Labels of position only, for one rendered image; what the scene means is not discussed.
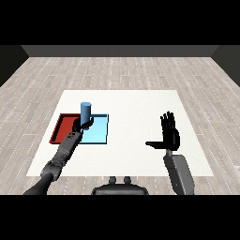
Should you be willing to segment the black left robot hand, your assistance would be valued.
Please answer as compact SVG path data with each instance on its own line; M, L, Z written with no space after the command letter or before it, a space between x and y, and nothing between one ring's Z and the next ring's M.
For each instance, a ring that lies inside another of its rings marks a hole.
M81 118L77 118L73 121L72 131L81 132L82 130L87 130L94 124L94 118L91 118L89 122L84 124L81 123Z

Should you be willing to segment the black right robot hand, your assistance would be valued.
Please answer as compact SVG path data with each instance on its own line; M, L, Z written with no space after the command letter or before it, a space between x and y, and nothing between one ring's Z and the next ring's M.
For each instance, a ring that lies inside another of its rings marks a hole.
M155 149L166 149L177 151L180 146L180 134L175 127L174 115L172 112L166 112L160 117L162 127L162 142L146 142Z

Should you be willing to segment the blue can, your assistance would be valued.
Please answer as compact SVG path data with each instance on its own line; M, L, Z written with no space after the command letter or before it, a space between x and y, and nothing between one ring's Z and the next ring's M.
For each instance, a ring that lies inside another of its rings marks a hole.
M90 121L91 106L92 104L90 102L81 103L81 124L85 124Z

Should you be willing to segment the red shallow open box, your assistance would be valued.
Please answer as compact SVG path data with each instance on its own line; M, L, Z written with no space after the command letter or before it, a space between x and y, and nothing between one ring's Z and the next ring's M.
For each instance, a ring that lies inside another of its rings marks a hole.
M74 120L80 116L79 113L61 113L55 124L49 143L60 144L72 130Z

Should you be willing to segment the light blue shallow open box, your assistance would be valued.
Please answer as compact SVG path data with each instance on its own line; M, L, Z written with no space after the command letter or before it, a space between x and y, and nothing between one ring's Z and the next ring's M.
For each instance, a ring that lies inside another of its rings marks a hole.
M92 114L93 125L85 130L80 144L106 144L108 137L109 115L106 113Z

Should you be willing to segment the dark grey robot body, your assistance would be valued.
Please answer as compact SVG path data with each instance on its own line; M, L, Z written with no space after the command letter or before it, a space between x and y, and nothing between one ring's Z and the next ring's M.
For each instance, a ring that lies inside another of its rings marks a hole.
M123 184L117 184L116 177L111 176L109 183L95 187L92 195L148 195L148 191L145 187L133 185L129 176L124 177Z

